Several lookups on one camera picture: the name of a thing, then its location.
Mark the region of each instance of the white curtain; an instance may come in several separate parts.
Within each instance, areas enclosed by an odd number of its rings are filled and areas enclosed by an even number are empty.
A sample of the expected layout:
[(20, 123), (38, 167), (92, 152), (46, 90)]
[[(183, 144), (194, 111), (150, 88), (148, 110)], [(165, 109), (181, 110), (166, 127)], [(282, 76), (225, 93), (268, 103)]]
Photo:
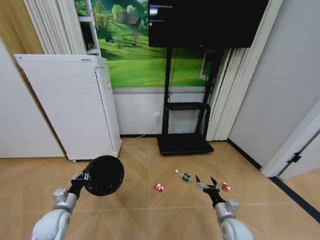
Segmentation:
[(45, 54), (87, 54), (74, 0), (23, 1)]
[(228, 138), (282, 2), (269, 0), (250, 48), (225, 50), (210, 103), (207, 141)]

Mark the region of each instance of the television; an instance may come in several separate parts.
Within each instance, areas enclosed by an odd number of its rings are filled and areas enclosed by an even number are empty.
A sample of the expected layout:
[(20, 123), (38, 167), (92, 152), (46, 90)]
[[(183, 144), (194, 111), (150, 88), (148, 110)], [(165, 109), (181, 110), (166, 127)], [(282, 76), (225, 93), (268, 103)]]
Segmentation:
[(248, 48), (268, 0), (149, 0), (149, 46)]

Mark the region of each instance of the black floor trim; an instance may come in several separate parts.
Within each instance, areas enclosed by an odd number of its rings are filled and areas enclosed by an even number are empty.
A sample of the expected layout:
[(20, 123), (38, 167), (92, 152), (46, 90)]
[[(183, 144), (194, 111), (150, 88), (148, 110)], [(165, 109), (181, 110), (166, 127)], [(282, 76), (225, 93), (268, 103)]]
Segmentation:
[(303, 208), (311, 217), (313, 217), (318, 223), (320, 223), (320, 212), (311, 206), (306, 200), (300, 197), (295, 191), (288, 187), (278, 177), (273, 176), (269, 179), (274, 182), (282, 191), (284, 191), (293, 201), (295, 201), (301, 208)]
[(235, 144), (230, 138), (226, 140), (235, 150), (237, 150), (245, 159), (247, 159), (256, 169), (260, 170), (262, 166), (257, 163), (252, 157), (250, 157), (245, 151), (243, 151), (237, 144)]
[[(121, 134), (121, 138), (137, 138), (143, 134)], [(157, 138), (161, 134), (146, 134), (142, 138)]]

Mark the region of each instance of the black tv stand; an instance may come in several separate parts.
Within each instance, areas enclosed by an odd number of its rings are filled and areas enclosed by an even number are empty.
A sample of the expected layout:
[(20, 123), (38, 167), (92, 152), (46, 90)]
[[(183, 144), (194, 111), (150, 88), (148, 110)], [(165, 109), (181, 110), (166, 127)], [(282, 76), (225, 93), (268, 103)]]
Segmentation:
[[(211, 65), (210, 74), (207, 80), (202, 102), (168, 102), (172, 47), (167, 48), (162, 134), (157, 138), (160, 153), (162, 153), (163, 155), (202, 154), (214, 151), (212, 146), (206, 141), (210, 117), (210, 105), (208, 104), (208, 99), (214, 87), (214, 80), (217, 78), (223, 53), (223, 49), (217, 49), (215, 51), (214, 61)], [(195, 133), (168, 134), (169, 112), (178, 110), (199, 110)]]

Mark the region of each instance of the door frame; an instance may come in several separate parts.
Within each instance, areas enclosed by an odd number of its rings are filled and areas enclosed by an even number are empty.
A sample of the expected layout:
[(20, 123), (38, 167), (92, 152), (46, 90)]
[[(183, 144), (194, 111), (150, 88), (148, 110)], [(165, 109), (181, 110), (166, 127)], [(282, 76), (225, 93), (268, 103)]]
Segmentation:
[(287, 161), (299, 151), (320, 128), (320, 99), (291, 133), (271, 160), (264, 166), (261, 173), (266, 177), (277, 176)]

